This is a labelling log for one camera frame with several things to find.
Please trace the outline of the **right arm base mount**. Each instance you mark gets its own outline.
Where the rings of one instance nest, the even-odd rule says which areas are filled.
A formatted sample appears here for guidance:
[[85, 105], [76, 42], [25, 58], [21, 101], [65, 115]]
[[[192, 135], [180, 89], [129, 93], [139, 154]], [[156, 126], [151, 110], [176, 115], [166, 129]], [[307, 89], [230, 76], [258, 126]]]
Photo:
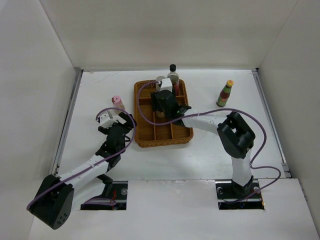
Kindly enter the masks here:
[[217, 204], [219, 210], [264, 210], [264, 202], [257, 180], [252, 180], [244, 187], [231, 180], [215, 183]]

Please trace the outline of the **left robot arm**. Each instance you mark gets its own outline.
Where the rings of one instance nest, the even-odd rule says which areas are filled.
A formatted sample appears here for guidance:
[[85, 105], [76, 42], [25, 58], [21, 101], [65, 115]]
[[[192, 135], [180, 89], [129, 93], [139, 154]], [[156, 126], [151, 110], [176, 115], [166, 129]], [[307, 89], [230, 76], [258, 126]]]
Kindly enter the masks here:
[[137, 123], [125, 110], [119, 113], [119, 117], [124, 122], [103, 117], [102, 114], [96, 117], [98, 131], [106, 135], [105, 142], [79, 167], [60, 176], [46, 176], [34, 199], [27, 205], [28, 212], [53, 230], [66, 222], [72, 211], [75, 193], [113, 169], [121, 160], [121, 154], [132, 143], [128, 133], [136, 130]]

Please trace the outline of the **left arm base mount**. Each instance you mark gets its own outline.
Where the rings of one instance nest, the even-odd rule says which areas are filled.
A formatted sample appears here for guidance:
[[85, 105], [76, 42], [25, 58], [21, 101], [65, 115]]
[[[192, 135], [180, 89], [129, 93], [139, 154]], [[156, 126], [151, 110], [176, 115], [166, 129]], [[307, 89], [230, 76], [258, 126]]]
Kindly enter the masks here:
[[103, 184], [101, 193], [90, 197], [80, 205], [82, 211], [125, 211], [127, 209], [128, 181], [114, 181], [106, 174], [94, 180]]

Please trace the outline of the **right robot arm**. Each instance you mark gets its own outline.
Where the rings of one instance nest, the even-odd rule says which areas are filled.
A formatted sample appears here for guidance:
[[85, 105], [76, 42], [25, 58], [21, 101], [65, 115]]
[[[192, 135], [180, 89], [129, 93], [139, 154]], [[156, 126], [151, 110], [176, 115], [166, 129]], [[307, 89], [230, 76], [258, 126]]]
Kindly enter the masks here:
[[256, 135], [242, 116], [235, 111], [227, 116], [201, 115], [192, 107], [179, 104], [169, 90], [150, 95], [153, 110], [164, 113], [174, 125], [196, 128], [219, 136], [223, 149], [231, 157], [231, 190], [236, 197], [245, 197], [253, 188], [250, 160]]

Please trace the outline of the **black cap brown spice bottle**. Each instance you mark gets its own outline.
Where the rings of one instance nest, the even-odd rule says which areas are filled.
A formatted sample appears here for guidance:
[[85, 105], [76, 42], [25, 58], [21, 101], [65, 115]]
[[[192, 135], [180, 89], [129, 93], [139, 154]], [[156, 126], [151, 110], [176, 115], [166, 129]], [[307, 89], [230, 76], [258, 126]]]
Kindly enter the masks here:
[[162, 111], [156, 111], [156, 112], [155, 112], [155, 115], [156, 115], [158, 118], [160, 118], [160, 119], [162, 119], [162, 118], [165, 117], [165, 114], [164, 114]]

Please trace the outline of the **yellow cap chili sauce bottle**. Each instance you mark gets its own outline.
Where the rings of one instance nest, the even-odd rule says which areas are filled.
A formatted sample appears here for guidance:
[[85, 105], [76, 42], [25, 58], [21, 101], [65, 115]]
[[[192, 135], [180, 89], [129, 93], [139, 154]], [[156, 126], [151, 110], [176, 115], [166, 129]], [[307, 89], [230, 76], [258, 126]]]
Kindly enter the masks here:
[[230, 97], [231, 94], [231, 90], [232, 90], [232, 86], [234, 85], [234, 81], [233, 80], [227, 80], [225, 86], [223, 87], [223, 89], [221, 90], [217, 101], [216, 101], [216, 105], [219, 107], [224, 107]]

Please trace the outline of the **tall dark sauce bottle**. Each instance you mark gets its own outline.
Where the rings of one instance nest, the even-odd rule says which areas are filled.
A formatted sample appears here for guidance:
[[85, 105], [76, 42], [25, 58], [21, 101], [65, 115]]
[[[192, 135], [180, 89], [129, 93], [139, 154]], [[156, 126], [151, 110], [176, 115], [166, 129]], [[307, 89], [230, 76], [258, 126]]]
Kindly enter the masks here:
[[180, 77], [178, 73], [176, 72], [177, 66], [175, 64], [171, 64], [169, 66], [169, 73], [167, 75], [167, 78], [171, 80], [172, 83], [172, 91], [176, 96], [179, 95], [179, 87], [180, 87]]

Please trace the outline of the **pink lid spice jar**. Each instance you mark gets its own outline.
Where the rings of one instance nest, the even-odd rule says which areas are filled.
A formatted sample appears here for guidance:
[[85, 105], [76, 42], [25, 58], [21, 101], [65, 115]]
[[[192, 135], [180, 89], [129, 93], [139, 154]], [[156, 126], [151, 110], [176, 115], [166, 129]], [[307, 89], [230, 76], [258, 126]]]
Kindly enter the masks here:
[[121, 111], [119, 109], [125, 110], [125, 106], [124, 106], [124, 104], [122, 102], [122, 99], [121, 99], [121, 97], [119, 95], [113, 96], [111, 98], [111, 101], [112, 101], [113, 107], [117, 108], [117, 109], [113, 110], [115, 112], [115, 114], [118, 115], [119, 113], [121, 113]]

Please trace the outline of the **blue label silver cap jar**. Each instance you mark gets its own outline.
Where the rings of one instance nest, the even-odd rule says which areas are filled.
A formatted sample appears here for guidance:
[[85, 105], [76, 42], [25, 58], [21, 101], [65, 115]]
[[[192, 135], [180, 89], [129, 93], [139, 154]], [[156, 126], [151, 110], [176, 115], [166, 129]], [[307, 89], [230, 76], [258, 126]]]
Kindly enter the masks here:
[[156, 88], [156, 91], [159, 92], [161, 90], [161, 85], [162, 85], [162, 80], [165, 79], [166, 77], [165, 76], [158, 76], [155, 81], [155, 88]]

